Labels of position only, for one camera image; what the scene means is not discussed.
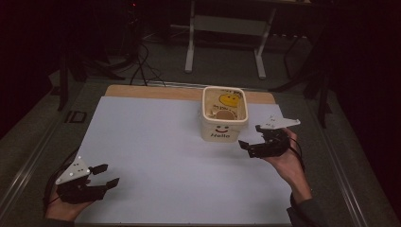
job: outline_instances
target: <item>forearm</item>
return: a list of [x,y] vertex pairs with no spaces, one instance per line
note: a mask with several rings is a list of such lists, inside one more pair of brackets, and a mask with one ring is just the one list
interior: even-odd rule
[[288,180],[288,184],[297,204],[312,199],[312,192],[304,174],[299,174],[295,178]]

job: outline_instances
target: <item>table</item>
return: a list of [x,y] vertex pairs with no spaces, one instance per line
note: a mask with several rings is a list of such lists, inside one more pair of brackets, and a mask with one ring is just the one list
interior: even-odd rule
[[[88,166],[109,164],[107,172],[90,177],[93,184],[116,177],[120,183],[77,223],[289,224],[290,188],[271,165],[249,158],[237,143],[204,142],[196,133],[201,92],[109,87],[78,155]],[[246,97],[250,124],[262,112],[281,114],[271,94],[246,92]],[[247,131],[242,139],[261,139],[253,127]]]

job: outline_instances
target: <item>white stand leg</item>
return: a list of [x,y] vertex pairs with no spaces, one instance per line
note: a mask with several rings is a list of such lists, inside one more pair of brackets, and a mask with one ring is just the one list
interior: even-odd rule
[[194,26],[195,20],[195,1],[191,1],[191,19],[189,20],[189,45],[186,52],[185,73],[192,73],[192,64],[194,62]]
[[259,47],[254,50],[254,59],[256,61],[257,74],[260,79],[266,78],[265,66],[263,65],[263,60],[262,60],[262,53],[263,49],[265,48],[266,40],[269,37],[271,23],[273,22],[275,11],[276,9],[271,10],[269,21],[266,22],[265,31],[263,32],[262,35],[262,41],[260,42]]

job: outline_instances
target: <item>food container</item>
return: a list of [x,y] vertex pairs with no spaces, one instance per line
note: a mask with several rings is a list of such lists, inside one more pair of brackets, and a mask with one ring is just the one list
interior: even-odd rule
[[208,142],[235,142],[248,126],[245,93],[239,88],[209,86],[201,101],[201,137]]

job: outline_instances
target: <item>smiley face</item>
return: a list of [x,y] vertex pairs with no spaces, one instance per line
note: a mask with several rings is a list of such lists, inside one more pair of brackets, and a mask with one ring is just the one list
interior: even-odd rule
[[237,107],[239,96],[233,94],[226,94],[226,95],[221,95],[218,100],[226,106]]
[[216,126],[216,131],[220,133],[225,133],[230,127],[228,126]]

